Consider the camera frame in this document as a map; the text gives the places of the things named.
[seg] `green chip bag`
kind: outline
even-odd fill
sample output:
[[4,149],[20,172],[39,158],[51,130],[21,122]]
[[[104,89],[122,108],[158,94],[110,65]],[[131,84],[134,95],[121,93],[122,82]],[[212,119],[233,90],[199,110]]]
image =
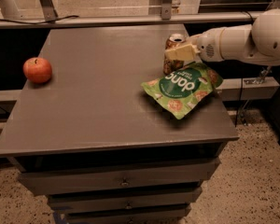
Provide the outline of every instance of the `green chip bag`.
[[222,82],[222,77],[206,64],[191,63],[141,86],[163,108],[182,119]]

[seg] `drawer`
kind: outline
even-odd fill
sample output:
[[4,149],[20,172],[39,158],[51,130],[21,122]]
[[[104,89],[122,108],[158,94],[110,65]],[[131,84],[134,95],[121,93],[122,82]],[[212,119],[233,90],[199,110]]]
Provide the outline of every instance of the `drawer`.
[[19,181],[34,195],[52,195],[102,189],[191,183],[207,180],[219,159],[170,161],[56,172],[21,174]]
[[202,193],[197,185],[187,183],[52,195],[49,196],[49,206],[56,212],[82,213],[194,203]]
[[185,217],[189,210],[186,204],[157,206],[125,211],[68,214],[66,220],[69,224],[140,224],[148,220]]

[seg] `floor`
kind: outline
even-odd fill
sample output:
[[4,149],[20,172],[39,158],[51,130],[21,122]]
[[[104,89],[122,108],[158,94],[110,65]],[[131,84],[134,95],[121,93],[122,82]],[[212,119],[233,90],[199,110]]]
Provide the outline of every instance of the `floor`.
[[[120,7],[119,1],[123,0],[116,3],[115,0],[99,0],[105,6],[105,9],[99,9],[99,13],[98,9],[83,1],[92,0],[53,0],[60,15],[64,16],[76,12],[92,16],[102,12],[120,15],[122,12],[108,7]],[[67,9],[74,3],[77,3],[76,7],[84,8]],[[138,4],[134,0],[125,0],[125,12],[147,13],[147,3],[148,0],[141,0]],[[29,18],[42,16],[38,0],[21,0],[19,7]],[[234,111],[230,111],[230,115],[234,119]],[[189,215],[182,220],[154,224],[280,223],[280,146],[277,136],[258,109],[250,109],[247,115],[249,125],[237,125],[240,139],[228,143],[222,151],[221,164],[212,178],[203,183],[203,193],[191,205]],[[4,122],[0,122],[0,131],[3,127]],[[17,181],[18,173],[13,167],[0,166],[0,224],[55,223],[46,198],[34,197]]]
[[[234,111],[229,111],[234,119]],[[248,126],[236,127],[240,139],[229,142],[221,164],[203,183],[203,193],[181,220],[148,224],[280,223],[280,146],[258,109],[247,112]],[[18,171],[0,167],[0,224],[55,223],[43,196],[17,182]]]

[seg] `terrazzo floor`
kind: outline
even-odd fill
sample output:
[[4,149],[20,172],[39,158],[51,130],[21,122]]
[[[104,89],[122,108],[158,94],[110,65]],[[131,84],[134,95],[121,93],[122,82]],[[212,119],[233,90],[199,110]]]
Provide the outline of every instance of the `terrazzo floor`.
[[[234,118],[234,111],[229,111]],[[280,146],[270,123],[257,109],[247,112],[248,126],[238,124],[240,139],[229,142],[221,164],[203,193],[181,220],[148,224],[280,224]],[[17,182],[18,171],[0,168],[0,224],[55,223],[43,196],[34,197]]]

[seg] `can lid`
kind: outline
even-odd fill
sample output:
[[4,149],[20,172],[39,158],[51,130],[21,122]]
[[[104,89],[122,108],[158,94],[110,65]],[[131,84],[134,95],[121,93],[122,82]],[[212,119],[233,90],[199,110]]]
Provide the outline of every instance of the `can lid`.
[[185,36],[182,34],[171,34],[169,40],[173,42],[184,42],[186,40]]

